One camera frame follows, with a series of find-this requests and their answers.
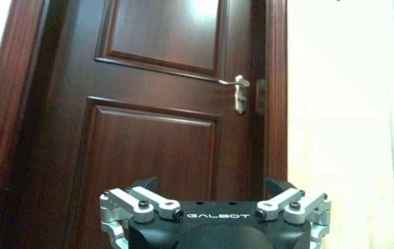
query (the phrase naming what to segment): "door handle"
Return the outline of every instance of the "door handle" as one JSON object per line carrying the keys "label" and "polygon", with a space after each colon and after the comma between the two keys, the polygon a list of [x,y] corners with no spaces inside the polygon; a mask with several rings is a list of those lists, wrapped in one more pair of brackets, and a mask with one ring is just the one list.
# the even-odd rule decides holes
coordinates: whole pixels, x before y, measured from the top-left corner
{"label": "door handle", "polygon": [[250,82],[243,78],[243,76],[238,75],[235,77],[235,82],[219,80],[217,83],[225,86],[235,86],[235,110],[239,114],[243,114],[247,106],[247,88],[251,85]]}

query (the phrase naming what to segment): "black screw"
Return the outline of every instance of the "black screw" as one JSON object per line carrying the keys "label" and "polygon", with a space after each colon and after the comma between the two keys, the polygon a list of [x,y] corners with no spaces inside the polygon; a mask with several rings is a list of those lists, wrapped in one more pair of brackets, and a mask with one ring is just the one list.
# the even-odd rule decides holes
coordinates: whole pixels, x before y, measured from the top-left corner
{"label": "black screw", "polygon": [[148,201],[139,201],[139,208],[140,209],[147,209],[148,208]]}
{"label": "black screw", "polygon": [[302,205],[296,201],[292,201],[291,203],[288,203],[288,208],[295,211],[298,211],[300,207],[302,207]]}
{"label": "black screw", "polygon": [[172,212],[172,219],[180,220],[183,218],[184,212],[181,209],[175,209]]}
{"label": "black screw", "polygon": [[266,219],[266,213],[262,210],[256,210],[254,216],[259,221],[263,221]]}

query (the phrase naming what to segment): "cream wall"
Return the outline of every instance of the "cream wall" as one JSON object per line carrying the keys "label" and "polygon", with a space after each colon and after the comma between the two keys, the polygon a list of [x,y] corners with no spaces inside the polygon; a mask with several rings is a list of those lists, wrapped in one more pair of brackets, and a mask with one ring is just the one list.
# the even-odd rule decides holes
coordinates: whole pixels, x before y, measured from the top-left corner
{"label": "cream wall", "polygon": [[332,199],[324,248],[394,248],[390,0],[288,0],[288,180]]}

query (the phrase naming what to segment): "metal clamp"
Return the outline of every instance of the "metal clamp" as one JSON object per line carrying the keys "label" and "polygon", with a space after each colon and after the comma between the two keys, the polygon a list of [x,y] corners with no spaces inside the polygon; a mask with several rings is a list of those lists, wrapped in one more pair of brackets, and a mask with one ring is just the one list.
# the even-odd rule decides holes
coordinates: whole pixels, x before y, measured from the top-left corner
{"label": "metal clamp", "polygon": [[259,201],[256,204],[255,217],[259,221],[275,220],[279,212],[284,209],[290,202],[298,201],[302,197],[302,192],[290,188],[278,196],[267,201]]}
{"label": "metal clamp", "polygon": [[181,219],[183,210],[180,207],[180,203],[176,200],[169,200],[161,197],[143,187],[132,188],[129,191],[129,195],[132,195],[137,199],[147,200],[153,206],[153,209],[157,212],[160,218],[171,220]]}
{"label": "metal clamp", "polygon": [[107,232],[111,245],[115,249],[127,249],[124,237],[127,220],[145,223],[153,219],[153,206],[147,201],[139,201],[121,189],[107,190],[100,195],[101,231]]}
{"label": "metal clamp", "polygon": [[312,222],[310,234],[310,249],[319,249],[322,238],[328,234],[331,200],[324,193],[312,197],[302,197],[299,202],[291,202],[284,208],[284,220],[292,224]]}
{"label": "metal clamp", "polygon": [[235,110],[239,114],[243,114],[247,106],[247,88],[251,85],[250,82],[243,78],[243,76],[238,75],[235,77],[235,82],[219,80],[217,83],[235,86]]}

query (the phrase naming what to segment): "door frame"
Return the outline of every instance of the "door frame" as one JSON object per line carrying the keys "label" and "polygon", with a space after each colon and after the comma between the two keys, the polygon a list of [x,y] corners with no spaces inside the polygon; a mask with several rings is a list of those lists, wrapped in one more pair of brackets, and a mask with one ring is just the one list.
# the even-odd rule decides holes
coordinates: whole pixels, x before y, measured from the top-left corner
{"label": "door frame", "polygon": [[[0,47],[0,209],[13,173],[28,89],[53,0],[12,0]],[[287,0],[266,0],[263,176],[287,180]]]}

